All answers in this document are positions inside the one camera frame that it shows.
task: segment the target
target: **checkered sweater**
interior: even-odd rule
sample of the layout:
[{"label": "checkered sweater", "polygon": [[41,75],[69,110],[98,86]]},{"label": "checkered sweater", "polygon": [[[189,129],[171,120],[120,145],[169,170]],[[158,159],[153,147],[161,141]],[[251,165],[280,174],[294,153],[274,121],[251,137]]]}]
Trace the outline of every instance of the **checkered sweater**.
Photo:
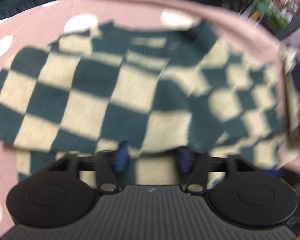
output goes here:
[{"label": "checkered sweater", "polygon": [[206,23],[133,32],[112,23],[25,47],[0,72],[0,140],[42,152],[178,146],[258,164],[281,143],[276,73]]}]

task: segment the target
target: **pink tablecloth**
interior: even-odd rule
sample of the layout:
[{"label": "pink tablecloth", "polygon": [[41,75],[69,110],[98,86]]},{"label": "pink tablecloth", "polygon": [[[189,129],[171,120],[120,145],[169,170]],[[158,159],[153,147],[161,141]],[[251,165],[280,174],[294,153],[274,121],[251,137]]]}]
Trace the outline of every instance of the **pink tablecloth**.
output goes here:
[{"label": "pink tablecloth", "polygon": [[[64,31],[110,20],[126,28],[187,28],[202,18],[211,22],[234,50],[244,50],[262,62],[272,61],[281,67],[278,42],[269,33],[220,8],[183,0],[60,0],[0,21],[0,69],[23,46],[47,44]],[[0,143],[0,235],[13,225],[5,207],[6,195],[17,182],[17,172],[25,172],[27,165],[15,150]]]}]

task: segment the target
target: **silver screw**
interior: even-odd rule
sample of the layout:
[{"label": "silver screw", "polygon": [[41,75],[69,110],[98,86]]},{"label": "silver screw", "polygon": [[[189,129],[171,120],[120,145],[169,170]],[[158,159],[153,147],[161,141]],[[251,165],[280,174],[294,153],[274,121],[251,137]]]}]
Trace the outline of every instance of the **silver screw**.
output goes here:
[{"label": "silver screw", "polygon": [[112,183],[105,183],[101,185],[100,189],[104,192],[113,192],[117,189],[117,186]]},{"label": "silver screw", "polygon": [[188,186],[188,190],[193,193],[200,193],[204,190],[204,187],[200,184],[191,184]]}]

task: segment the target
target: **pink fabric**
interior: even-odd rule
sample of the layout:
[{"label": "pink fabric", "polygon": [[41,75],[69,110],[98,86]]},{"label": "pink fabric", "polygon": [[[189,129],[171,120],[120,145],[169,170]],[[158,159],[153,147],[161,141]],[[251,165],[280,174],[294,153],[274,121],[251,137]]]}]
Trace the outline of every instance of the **pink fabric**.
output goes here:
[{"label": "pink fabric", "polygon": [[[278,41],[266,30],[256,27],[253,22],[240,19],[236,14],[221,8],[184,0],[60,0],[52,6],[39,6],[22,12],[0,25],[0,39],[13,35],[11,46],[0,57],[0,70],[4,62],[23,46],[47,44],[58,37],[63,33],[68,20],[78,14],[95,15],[99,24],[114,20],[116,25],[125,28],[162,29],[165,26],[160,18],[165,9],[180,10],[191,15],[193,24],[200,19],[211,22],[236,51],[245,50],[262,62],[276,63],[278,69],[281,69]],[[13,150],[3,148],[0,143],[0,204],[3,209],[0,235],[13,225],[5,209],[5,198],[16,182],[15,154]]]}]

